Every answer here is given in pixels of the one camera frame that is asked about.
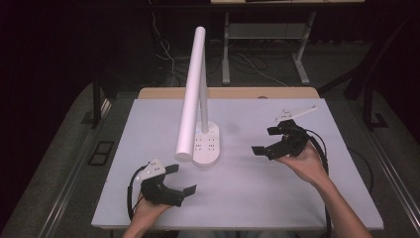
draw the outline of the background table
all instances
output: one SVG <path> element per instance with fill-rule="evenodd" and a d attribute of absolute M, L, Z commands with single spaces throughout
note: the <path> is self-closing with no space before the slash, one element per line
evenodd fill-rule
<path fill-rule="evenodd" d="M 292 92 L 308 98 L 291 99 Z M 331 178 L 365 225 L 369 229 L 383 227 L 325 101 L 316 98 L 313 88 L 209 88 L 208 94 L 212 98 L 208 100 L 209 119 L 221 130 L 219 162 L 209 169 L 177 162 L 173 156 L 182 100 L 150 98 L 179 98 L 182 89 L 144 89 L 142 99 L 133 104 L 92 225 L 127 227 L 130 178 L 137 168 L 158 157 L 166 166 L 180 164 L 178 173 L 166 177 L 168 187 L 183 189 L 197 184 L 197 191 L 186 197 L 181 207 L 161 216 L 154 229 L 322 229 L 324 204 L 317 191 L 285 165 L 256 157 L 251 149 L 279 140 L 270 137 L 266 128 L 277 124 L 274 118 L 282 109 L 315 104 L 318 109 L 296 123 L 324 139 Z M 243 98 L 221 98 L 240 95 Z M 289 98 L 273 98 L 282 95 Z M 254 99 L 259 96 L 271 98 Z M 140 183 L 135 182 L 133 199 L 139 190 Z"/>

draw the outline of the hand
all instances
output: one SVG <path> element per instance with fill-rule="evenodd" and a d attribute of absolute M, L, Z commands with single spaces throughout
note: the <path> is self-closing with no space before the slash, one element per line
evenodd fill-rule
<path fill-rule="evenodd" d="M 308 181 L 312 185 L 316 185 L 320 181 L 328 178 L 328 175 L 322 166 L 318 152 L 309 141 L 299 156 L 285 156 L 276 159 L 276 161 L 287 165 L 301 179 Z"/>
<path fill-rule="evenodd" d="M 143 198 L 142 193 L 139 194 L 139 200 L 132 222 L 124 233 L 124 238 L 142 237 L 155 224 L 158 218 L 171 208 L 170 205 L 166 204 L 152 204 Z"/>

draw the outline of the person's right hand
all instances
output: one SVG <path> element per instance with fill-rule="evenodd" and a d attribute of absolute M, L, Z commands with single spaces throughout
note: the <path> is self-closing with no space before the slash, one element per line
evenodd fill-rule
<path fill-rule="evenodd" d="M 328 178 L 318 152 L 308 141 L 302 153 L 297 157 L 281 157 L 276 161 L 290 167 L 301 179 L 316 185 Z"/>

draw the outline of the table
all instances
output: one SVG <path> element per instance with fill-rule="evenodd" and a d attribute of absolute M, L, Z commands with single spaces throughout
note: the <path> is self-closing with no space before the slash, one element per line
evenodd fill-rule
<path fill-rule="evenodd" d="M 315 3 L 315 4 L 331 4 L 331 3 L 358 3 L 365 0 L 289 0 L 289 1 L 271 1 L 263 2 L 266 4 L 299 4 L 299 3 Z M 212 4 L 246 4 L 246 0 L 211 0 Z M 308 75 L 302 63 L 303 52 L 305 51 L 309 35 L 312 30 L 316 16 L 315 11 L 309 13 L 305 23 L 284 23 L 284 24 L 252 24 L 252 23 L 230 23 L 229 12 L 225 13 L 225 34 L 223 42 L 223 59 L 222 59 L 222 75 L 223 84 L 230 85 L 229 70 L 229 39 L 299 39 L 300 46 L 296 53 L 292 54 L 292 59 L 299 78 L 303 85 L 310 84 Z"/>
<path fill-rule="evenodd" d="M 220 159 L 209 169 L 173 158 L 182 93 L 183 88 L 141 91 L 106 179 L 93 226 L 128 226 L 126 189 L 130 178 L 137 168 L 158 157 L 166 166 L 180 164 L 178 173 L 166 177 L 168 187 L 183 189 L 197 184 L 197 191 L 186 197 L 181 207 L 173 207 L 161 216 L 154 229 L 324 228 L 324 204 L 317 191 L 285 165 L 256 157 L 251 149 L 279 140 L 270 137 L 266 128 L 276 125 L 274 117 L 284 107 L 315 104 L 318 109 L 297 118 L 296 123 L 323 137 L 329 151 L 331 178 L 365 225 L 369 229 L 383 228 L 334 119 L 315 89 L 208 88 L 209 119 L 221 130 Z M 135 182 L 133 199 L 139 190 L 139 182 Z"/>

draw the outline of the dark floor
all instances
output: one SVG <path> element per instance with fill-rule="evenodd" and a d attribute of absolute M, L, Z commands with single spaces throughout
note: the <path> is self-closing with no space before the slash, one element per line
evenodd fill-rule
<path fill-rule="evenodd" d="M 222 85 L 221 43 L 210 42 L 207 49 L 208 86 Z M 293 42 L 233 42 L 231 53 L 231 86 L 299 86 L 298 75 L 290 54 L 297 49 Z M 369 44 L 341 43 L 308 45 L 303 63 L 313 87 L 328 83 L 356 66 L 366 55 Z M 166 71 L 162 86 L 184 85 L 188 55 L 172 56 L 176 62 L 173 78 L 171 63 L 162 60 Z M 270 79 L 262 76 L 253 65 Z M 86 87 L 72 104 L 36 174 L 25 191 L 1 237 L 107 237 L 110 231 L 90 225 L 103 183 L 112 164 L 128 113 L 138 91 L 119 82 L 118 96 L 103 108 L 103 120 L 91 129 L 91 85 Z M 374 237 L 419 237 L 391 178 L 384 172 L 371 137 L 384 147 L 406 188 L 415 201 L 420 200 L 420 149 L 398 117 L 390 110 L 380 94 L 374 96 L 373 112 L 383 116 L 387 128 L 367 130 L 362 118 L 362 98 L 349 101 L 343 96 L 346 84 L 341 84 L 321 95 L 327 99 L 330 110 L 345 139 L 360 173 L 384 221 L 384 230 L 372 231 Z M 100 141 L 115 142 L 111 159 L 104 167 L 86 164 Z M 366 164 L 372 169 L 373 180 Z M 123 231 L 113 235 L 120 237 Z"/>

